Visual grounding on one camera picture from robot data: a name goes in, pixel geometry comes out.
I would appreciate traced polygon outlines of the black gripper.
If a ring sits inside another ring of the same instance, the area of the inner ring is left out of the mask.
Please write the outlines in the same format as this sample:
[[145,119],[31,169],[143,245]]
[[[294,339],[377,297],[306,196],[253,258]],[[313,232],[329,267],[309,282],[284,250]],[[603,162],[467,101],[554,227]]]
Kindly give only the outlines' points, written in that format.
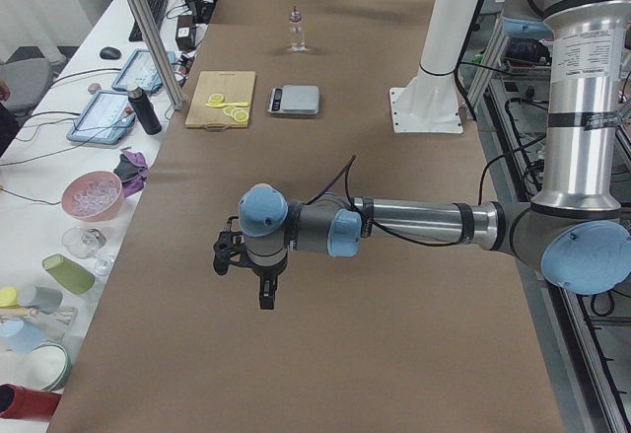
[[259,279],[259,308],[261,310],[274,309],[274,289],[278,285],[278,277],[283,273],[283,265],[257,265],[252,272]]

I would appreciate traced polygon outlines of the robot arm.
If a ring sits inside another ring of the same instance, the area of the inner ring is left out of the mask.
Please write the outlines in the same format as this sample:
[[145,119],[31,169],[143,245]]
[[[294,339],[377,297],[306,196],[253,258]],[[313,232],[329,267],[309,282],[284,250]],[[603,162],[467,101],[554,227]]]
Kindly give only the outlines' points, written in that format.
[[530,202],[430,204],[328,189],[290,202],[258,184],[241,198],[240,230],[215,243],[216,272],[251,269],[259,305],[270,310],[289,252],[352,256],[377,233],[431,248],[475,244],[506,253],[579,295],[612,289],[630,271],[630,235],[609,191],[629,19],[630,0],[505,0],[510,33],[549,30],[554,37],[543,184]]

